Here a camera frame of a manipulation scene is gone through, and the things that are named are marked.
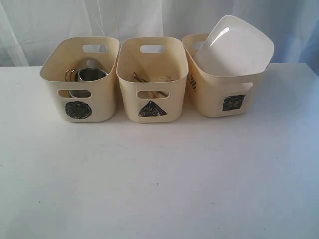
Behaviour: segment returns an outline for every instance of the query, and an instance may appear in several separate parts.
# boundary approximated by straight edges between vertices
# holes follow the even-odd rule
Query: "table surface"
[[[40,67],[2,67],[1,239],[318,239],[319,78],[271,64],[253,107],[61,120]]]

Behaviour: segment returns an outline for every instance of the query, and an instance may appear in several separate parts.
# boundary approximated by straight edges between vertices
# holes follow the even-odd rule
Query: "cream plastic bin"
[[[162,52],[142,53],[142,46],[160,45]],[[134,82],[136,72],[147,83]],[[142,37],[125,41],[117,66],[128,118],[139,123],[169,122],[182,111],[188,65],[181,41],[172,37]],[[139,92],[165,92],[167,97],[139,97]]]
[[[193,59],[195,45],[204,42],[209,33],[193,34],[183,38],[189,74],[187,91],[196,109],[207,117],[223,117],[245,113],[253,101],[263,72],[232,77],[218,77],[202,71]]]
[[[105,45],[105,52],[87,53],[84,45]],[[97,122],[110,118],[115,112],[114,83],[120,43],[112,37],[75,37],[61,42],[44,63],[40,76],[46,80],[55,105],[64,120]],[[98,60],[108,75],[96,81],[66,82],[65,73],[77,68],[81,60]],[[88,98],[71,98],[70,90],[87,90]]]

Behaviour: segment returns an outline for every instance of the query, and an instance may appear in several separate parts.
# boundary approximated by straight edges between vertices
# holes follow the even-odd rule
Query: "white backdrop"
[[[210,32],[236,15],[275,44],[272,62],[319,73],[319,0],[0,0],[0,65],[40,66],[64,39]]]

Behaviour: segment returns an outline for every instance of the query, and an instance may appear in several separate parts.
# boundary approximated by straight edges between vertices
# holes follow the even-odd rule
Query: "black circle symbol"
[[[66,103],[65,112],[68,116],[74,119],[85,119],[92,114],[91,107],[80,101]]]

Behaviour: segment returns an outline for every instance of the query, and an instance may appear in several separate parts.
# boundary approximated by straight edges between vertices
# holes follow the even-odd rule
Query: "white bowl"
[[[233,77],[263,72],[273,54],[274,44],[264,33],[238,17],[226,15],[193,58],[208,74]]]

